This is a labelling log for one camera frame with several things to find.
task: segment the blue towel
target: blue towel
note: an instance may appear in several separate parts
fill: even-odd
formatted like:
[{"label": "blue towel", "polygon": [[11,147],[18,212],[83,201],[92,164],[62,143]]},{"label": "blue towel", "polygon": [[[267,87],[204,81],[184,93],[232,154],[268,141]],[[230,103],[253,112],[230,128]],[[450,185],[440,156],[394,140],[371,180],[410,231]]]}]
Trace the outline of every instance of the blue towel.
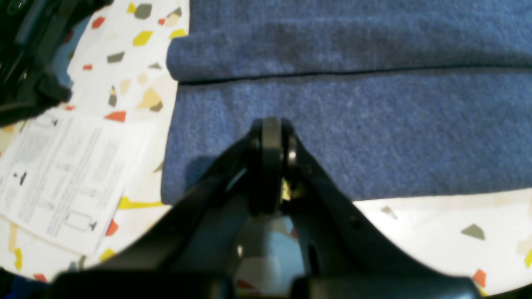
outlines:
[{"label": "blue towel", "polygon": [[191,2],[162,198],[286,117],[353,200],[532,187],[527,1]]}]

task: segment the instruction sheet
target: instruction sheet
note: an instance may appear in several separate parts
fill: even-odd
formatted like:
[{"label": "instruction sheet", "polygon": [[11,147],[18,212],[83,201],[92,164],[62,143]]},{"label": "instruction sheet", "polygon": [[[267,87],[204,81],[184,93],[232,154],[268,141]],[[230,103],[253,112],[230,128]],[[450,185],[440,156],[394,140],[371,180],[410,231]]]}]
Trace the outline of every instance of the instruction sheet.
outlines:
[{"label": "instruction sheet", "polygon": [[0,214],[93,254],[150,128],[60,109],[28,121],[0,160]]}]

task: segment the black object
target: black object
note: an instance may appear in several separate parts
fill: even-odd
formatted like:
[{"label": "black object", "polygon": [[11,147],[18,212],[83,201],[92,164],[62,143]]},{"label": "black object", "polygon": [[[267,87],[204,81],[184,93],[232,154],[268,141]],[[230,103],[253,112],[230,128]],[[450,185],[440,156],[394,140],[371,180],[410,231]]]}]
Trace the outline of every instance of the black object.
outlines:
[{"label": "black object", "polygon": [[469,278],[440,274],[392,244],[338,191],[290,122],[275,118],[255,121],[138,242],[61,275],[47,297],[233,298],[238,229],[250,215],[281,213],[295,225],[307,273],[292,298],[480,298]]},{"label": "black object", "polygon": [[67,102],[51,69],[75,23],[112,0],[0,0],[0,127]]}]

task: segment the paper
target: paper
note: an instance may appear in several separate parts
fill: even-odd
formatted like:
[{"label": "paper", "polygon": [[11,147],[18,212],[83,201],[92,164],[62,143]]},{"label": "paper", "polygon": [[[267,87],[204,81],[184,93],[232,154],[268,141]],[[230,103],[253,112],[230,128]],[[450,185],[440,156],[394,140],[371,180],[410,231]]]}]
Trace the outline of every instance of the paper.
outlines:
[{"label": "paper", "polygon": [[0,160],[0,213],[46,240],[92,254],[149,131],[60,109],[27,122]]}]

